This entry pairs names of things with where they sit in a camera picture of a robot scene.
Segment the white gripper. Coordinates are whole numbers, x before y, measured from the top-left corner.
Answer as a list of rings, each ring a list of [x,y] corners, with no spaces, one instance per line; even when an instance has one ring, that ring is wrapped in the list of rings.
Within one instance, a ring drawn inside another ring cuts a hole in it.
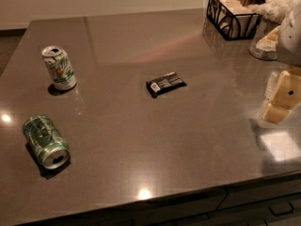
[[[297,3],[281,23],[277,36],[277,59],[301,66],[301,3]],[[273,124],[282,123],[300,102],[301,68],[272,72],[261,108],[261,119]]]

